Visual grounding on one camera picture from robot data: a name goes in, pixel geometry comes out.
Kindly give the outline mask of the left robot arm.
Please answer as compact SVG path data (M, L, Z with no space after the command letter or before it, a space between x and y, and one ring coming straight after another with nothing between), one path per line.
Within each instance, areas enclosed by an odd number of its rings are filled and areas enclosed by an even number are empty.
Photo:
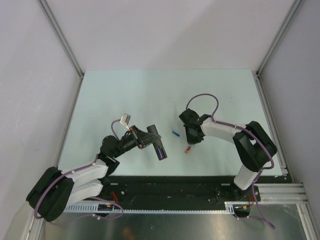
M72 170L49 167L26 197L34 217L52 222L77 202L95 197L107 199L111 188L101 180L117 169L120 164L117 158L134 148L142 150L160 141L155 125L148 126L146 131L133 125L120 139L106 136L92 162Z

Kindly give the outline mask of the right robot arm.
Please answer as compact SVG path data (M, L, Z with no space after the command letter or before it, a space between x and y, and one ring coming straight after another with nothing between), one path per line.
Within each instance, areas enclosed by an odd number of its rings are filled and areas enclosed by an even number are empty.
M201 143L205 137L215 137L234 144L241 167L230 185L230 194L242 201L264 170L273 169L273 156L278 149L263 127L256 121L238 125L213 119L209 114L198 115L191 109L184 110L179 119L186 132L188 144Z

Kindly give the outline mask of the purple battery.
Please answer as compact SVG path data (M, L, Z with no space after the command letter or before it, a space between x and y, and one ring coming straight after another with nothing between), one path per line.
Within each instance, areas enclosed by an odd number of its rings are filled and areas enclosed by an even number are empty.
M159 156L159 158L160 158L161 160L164 159L164 154L163 154L162 149L159 147L157 150L158 150L158 156Z

